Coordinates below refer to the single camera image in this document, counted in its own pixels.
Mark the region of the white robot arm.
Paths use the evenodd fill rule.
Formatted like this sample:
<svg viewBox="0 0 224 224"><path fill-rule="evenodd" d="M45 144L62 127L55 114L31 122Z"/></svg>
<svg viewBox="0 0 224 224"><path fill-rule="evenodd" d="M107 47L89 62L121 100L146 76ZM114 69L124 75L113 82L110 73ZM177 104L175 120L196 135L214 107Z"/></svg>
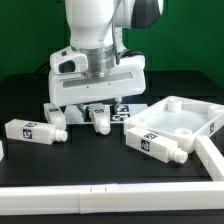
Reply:
<svg viewBox="0 0 224 224"><path fill-rule="evenodd" d="M125 48L122 30L152 27L163 2L65 0L70 45L50 56L50 102L82 106L143 93L145 57Z"/></svg>

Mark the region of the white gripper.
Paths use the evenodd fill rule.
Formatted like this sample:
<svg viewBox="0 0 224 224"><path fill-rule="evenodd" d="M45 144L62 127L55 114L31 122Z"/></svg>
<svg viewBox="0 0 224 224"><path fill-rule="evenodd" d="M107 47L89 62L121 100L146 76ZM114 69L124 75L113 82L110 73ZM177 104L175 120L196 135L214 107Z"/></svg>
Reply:
<svg viewBox="0 0 224 224"><path fill-rule="evenodd" d="M77 104L86 119L84 104L115 98L113 115L121 104L121 97L137 95L146 88L145 58L142 55L124 57L119 65L92 74L87 55L74 52L70 47L50 56L49 96L55 106Z"/></svg>

